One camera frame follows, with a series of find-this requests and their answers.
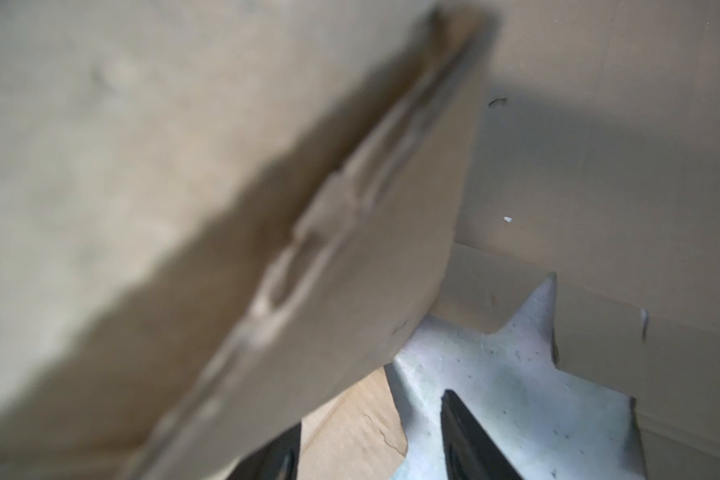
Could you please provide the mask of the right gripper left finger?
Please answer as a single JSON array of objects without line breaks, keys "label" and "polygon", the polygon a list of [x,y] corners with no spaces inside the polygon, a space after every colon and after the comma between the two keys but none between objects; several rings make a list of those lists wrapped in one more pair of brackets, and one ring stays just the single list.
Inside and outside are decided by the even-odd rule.
[{"label": "right gripper left finger", "polygon": [[296,480],[302,424],[297,423],[249,454],[227,476],[228,480]]}]

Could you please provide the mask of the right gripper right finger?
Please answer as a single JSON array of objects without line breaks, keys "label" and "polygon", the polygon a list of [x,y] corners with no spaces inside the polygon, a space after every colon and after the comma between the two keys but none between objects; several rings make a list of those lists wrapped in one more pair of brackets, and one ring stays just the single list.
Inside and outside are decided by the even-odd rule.
[{"label": "right gripper right finger", "polygon": [[448,479],[522,479],[455,391],[444,391],[440,418]]}]

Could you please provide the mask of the cardboard box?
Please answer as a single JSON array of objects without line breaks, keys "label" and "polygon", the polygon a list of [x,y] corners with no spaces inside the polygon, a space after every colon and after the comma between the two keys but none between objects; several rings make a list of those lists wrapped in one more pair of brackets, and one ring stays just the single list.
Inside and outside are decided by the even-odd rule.
[{"label": "cardboard box", "polygon": [[432,314],[720,479],[720,1],[0,1],[0,479],[210,479]]}]

